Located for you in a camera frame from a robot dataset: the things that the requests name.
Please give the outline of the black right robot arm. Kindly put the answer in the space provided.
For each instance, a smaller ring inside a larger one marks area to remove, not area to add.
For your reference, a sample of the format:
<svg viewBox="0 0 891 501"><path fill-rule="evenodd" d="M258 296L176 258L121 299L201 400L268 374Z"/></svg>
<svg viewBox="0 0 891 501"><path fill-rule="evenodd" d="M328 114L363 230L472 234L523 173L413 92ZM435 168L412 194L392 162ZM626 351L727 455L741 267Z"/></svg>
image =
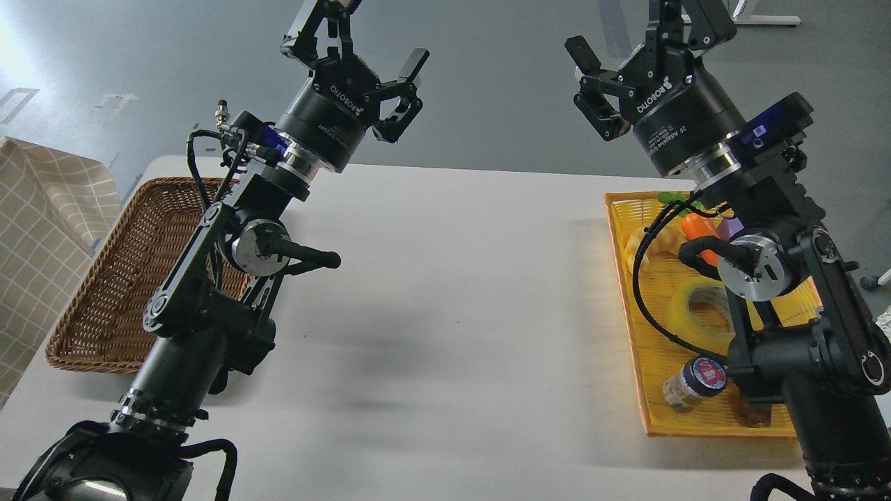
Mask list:
<svg viewBox="0 0 891 501"><path fill-rule="evenodd" d="M876 397L889 393L889 339L872 320L824 210L799 184L812 106L792 93L744 118L702 55L737 34L719 1L652 1L644 40L606 70L584 37L566 40L577 108L605 141L634 133L660 175L687 173L695 188L644 225L631 285L643 317L672 342L719 363L751 405L783 405L811 488L763 476L753 500L888 500L889 430ZM694 237L679 260L727 295L733 339L725 355L660 326L640 291L644 254L684 210L731 212L728 240Z"/></svg>

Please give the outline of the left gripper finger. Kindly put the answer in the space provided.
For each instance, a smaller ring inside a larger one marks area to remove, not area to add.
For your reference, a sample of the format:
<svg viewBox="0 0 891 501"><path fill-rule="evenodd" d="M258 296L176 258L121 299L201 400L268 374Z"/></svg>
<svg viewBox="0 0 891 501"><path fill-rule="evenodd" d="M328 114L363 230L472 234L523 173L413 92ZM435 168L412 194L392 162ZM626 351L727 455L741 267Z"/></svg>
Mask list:
<svg viewBox="0 0 891 501"><path fill-rule="evenodd" d="M293 25L283 36L281 54L299 61L309 70L315 70L322 60L353 61L351 17L360 4L360 1L306 1ZM317 53L316 35L324 24L327 26L328 38L337 39L340 45L322 58Z"/></svg>
<svg viewBox="0 0 891 501"><path fill-rule="evenodd" d="M399 99L394 111L387 118L379 118L372 126L372 132L377 140L396 143L411 121L420 113L423 101L417 96L416 79L429 55L430 52L426 48L414 49L395 80L379 83L375 89L363 94L363 101L369 106Z"/></svg>

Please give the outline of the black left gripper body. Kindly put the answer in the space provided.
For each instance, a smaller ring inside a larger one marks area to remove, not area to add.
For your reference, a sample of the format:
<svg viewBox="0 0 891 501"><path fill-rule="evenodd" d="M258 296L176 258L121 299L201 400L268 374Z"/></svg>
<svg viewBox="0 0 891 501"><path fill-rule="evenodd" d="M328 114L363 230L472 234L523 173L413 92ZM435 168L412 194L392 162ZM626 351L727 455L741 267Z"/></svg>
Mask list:
<svg viewBox="0 0 891 501"><path fill-rule="evenodd" d="M378 75L356 55L346 63L325 57L281 114L277 130L321 157L327 169L343 172L381 116L381 105L367 104L363 98L379 83Z"/></svg>

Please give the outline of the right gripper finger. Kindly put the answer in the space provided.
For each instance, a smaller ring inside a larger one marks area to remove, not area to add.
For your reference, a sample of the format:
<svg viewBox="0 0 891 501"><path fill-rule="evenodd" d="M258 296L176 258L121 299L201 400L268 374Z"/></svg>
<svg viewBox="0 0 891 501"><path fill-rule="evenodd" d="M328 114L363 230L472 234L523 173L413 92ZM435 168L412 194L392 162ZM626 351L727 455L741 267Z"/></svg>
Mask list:
<svg viewBox="0 0 891 501"><path fill-rule="evenodd" d="M624 83L624 77L617 71L605 70L581 35L567 38L565 48L580 72L579 91L574 97L578 110L603 140L611 141L626 134L631 123L621 117L606 97L631 99L636 97L637 89Z"/></svg>
<svg viewBox="0 0 891 501"><path fill-rule="evenodd" d="M737 35L737 26L721 1L649 1L644 61L661 70L671 47L703 50Z"/></svg>

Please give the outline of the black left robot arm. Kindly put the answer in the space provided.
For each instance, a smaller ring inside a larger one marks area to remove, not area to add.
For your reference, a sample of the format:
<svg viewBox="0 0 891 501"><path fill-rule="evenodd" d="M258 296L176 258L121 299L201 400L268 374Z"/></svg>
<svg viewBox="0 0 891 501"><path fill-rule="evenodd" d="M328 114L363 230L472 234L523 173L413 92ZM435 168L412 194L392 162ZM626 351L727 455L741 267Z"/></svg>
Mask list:
<svg viewBox="0 0 891 501"><path fill-rule="evenodd" d="M15 500L181 500L192 460L225 454L216 500L227 500L235 444L187 444L207 418L203 400L226 389L232 371L251 374L276 343L271 308L286 276L337 269L333 251L298 244L281 215L305 200L321 169L340 173L367 132L397 142L423 102L415 80L429 51L414 49L392 81L354 53L357 1L312 1L281 53L308 80L276 122L217 105L213 130L189 134L187 165L203 202L194 233L153 292L142 327L157 336L107 422L82 421L41 454Z"/></svg>

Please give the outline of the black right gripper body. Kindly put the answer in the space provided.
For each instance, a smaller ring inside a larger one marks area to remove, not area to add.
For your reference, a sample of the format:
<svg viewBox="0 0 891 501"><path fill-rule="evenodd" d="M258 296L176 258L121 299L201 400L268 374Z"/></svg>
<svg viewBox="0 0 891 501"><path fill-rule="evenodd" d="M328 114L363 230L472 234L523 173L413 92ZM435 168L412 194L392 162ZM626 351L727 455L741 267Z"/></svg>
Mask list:
<svg viewBox="0 0 891 501"><path fill-rule="evenodd" d="M743 127L745 118L725 89L688 49L668 49L663 66L636 49L620 68L634 94L620 96L620 116L662 177Z"/></svg>

